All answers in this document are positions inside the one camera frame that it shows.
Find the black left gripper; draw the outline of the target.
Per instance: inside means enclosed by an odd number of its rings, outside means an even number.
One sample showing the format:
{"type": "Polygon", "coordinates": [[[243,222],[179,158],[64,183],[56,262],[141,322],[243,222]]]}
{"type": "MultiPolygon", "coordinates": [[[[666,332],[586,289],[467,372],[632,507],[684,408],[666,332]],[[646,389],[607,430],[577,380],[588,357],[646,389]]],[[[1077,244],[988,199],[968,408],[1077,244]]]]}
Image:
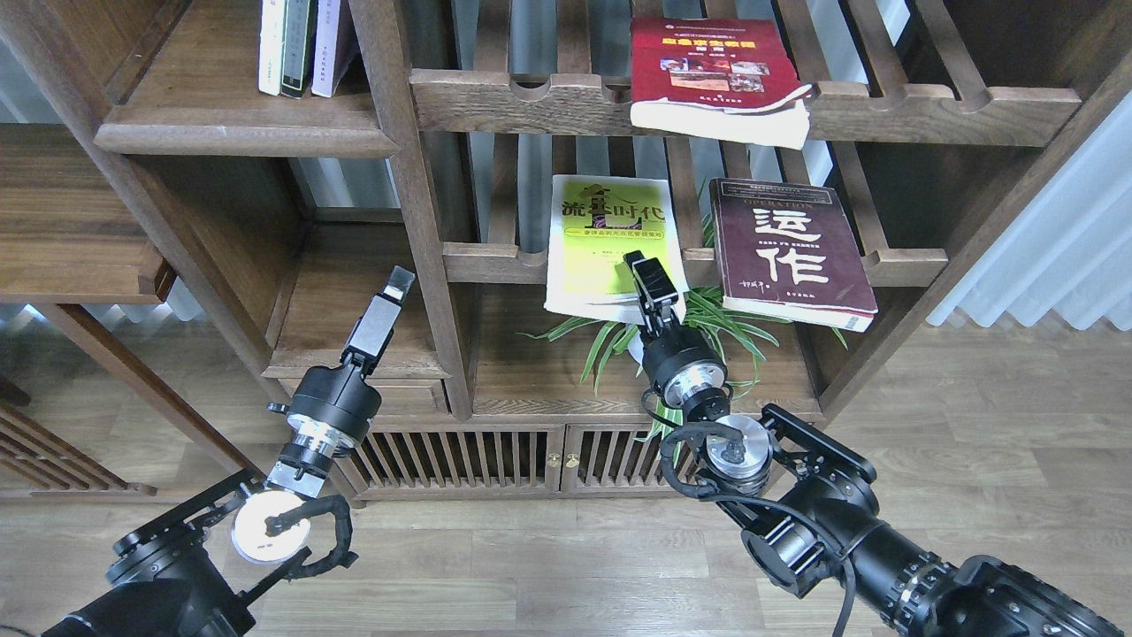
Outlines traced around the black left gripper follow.
{"type": "Polygon", "coordinates": [[[415,274],[398,265],[355,322],[343,348],[342,365],[314,365],[295,388],[291,404],[268,403],[268,411],[288,416],[294,444],[306,449],[352,449],[371,427],[381,405],[380,393],[365,384],[391,342],[415,274]]]}

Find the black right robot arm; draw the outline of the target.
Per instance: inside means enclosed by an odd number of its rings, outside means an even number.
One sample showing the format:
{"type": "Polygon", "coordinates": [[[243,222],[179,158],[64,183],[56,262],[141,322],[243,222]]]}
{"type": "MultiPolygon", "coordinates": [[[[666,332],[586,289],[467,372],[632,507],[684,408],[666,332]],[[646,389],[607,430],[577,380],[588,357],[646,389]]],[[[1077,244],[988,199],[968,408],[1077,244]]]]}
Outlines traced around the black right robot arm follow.
{"type": "Polygon", "coordinates": [[[869,460],[777,404],[734,415],[723,361],[684,326],[659,259],[625,255],[644,319],[650,391],[684,418],[659,445],[666,481],[717,503],[769,579],[797,597],[844,586],[834,632],[861,600],[901,636],[1117,636],[1120,628],[990,556],[954,567],[878,517],[869,460]]]}

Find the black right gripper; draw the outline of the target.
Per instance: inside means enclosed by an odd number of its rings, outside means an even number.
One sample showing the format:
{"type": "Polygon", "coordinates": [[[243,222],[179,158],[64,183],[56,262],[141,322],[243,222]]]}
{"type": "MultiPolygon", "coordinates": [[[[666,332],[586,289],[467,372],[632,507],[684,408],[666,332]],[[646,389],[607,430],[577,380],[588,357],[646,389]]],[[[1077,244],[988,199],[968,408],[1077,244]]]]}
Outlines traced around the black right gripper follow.
{"type": "Polygon", "coordinates": [[[704,334],[681,326],[676,315],[680,294],[662,262],[642,251],[623,255],[638,296],[646,344],[643,368],[667,408],[729,408],[727,367],[704,334]]]}

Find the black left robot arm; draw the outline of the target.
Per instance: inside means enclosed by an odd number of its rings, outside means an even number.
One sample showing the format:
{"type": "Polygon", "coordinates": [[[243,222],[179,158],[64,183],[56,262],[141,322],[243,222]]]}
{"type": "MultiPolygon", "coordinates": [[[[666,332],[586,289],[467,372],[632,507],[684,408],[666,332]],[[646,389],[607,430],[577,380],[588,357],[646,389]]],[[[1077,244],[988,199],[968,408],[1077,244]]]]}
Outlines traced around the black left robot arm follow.
{"type": "Polygon", "coordinates": [[[312,578],[355,562],[342,494],[321,494],[334,460],[363,439],[381,398],[365,382],[391,342],[414,273],[394,267],[348,337],[336,367],[314,365],[290,404],[294,439],[265,480],[243,470],[127,533],[108,571],[111,589],[48,630],[50,636],[242,636],[250,605],[281,580],[312,578]],[[271,573],[235,592],[211,561],[209,530],[232,517],[238,553],[271,573]]]}

